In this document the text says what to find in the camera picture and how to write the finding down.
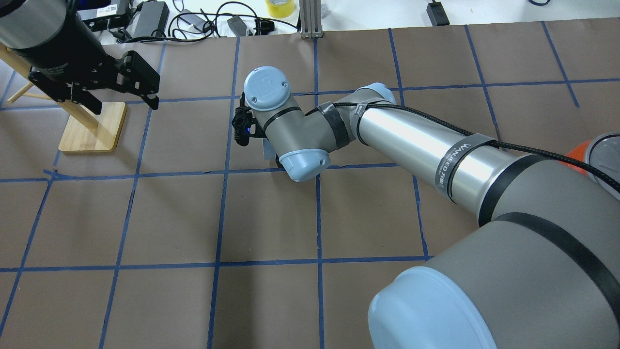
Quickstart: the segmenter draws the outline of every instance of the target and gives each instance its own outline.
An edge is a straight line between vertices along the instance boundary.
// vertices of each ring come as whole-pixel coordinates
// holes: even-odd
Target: barcode sticker
[[[116,14],[117,9],[118,5],[109,5],[107,7],[97,9],[97,18]]]

